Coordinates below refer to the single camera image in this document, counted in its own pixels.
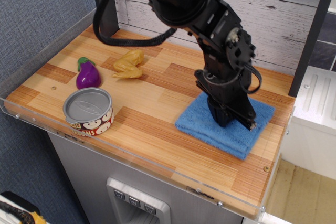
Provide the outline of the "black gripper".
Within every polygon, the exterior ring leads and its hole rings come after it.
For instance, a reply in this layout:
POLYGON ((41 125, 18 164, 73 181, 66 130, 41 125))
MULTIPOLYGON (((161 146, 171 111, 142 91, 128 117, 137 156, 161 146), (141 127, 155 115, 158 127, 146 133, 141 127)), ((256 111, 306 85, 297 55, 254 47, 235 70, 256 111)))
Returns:
POLYGON ((257 127, 256 112, 249 101, 248 88, 251 85, 251 72, 242 70, 228 80, 217 78, 204 70, 196 70, 196 85, 207 94, 207 104, 214 121, 226 127, 231 120, 237 120, 246 129, 257 127))

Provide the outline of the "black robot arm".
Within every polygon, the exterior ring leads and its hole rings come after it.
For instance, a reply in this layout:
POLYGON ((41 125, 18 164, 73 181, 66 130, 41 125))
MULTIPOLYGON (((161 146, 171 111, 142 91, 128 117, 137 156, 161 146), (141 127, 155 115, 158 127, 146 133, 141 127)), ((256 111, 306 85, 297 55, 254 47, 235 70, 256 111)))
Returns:
POLYGON ((238 120, 256 127, 256 113, 248 99, 255 46, 241 20, 224 0, 149 0, 160 21, 194 36, 205 66, 195 71, 197 86, 207 94, 213 119, 226 126, 238 120))

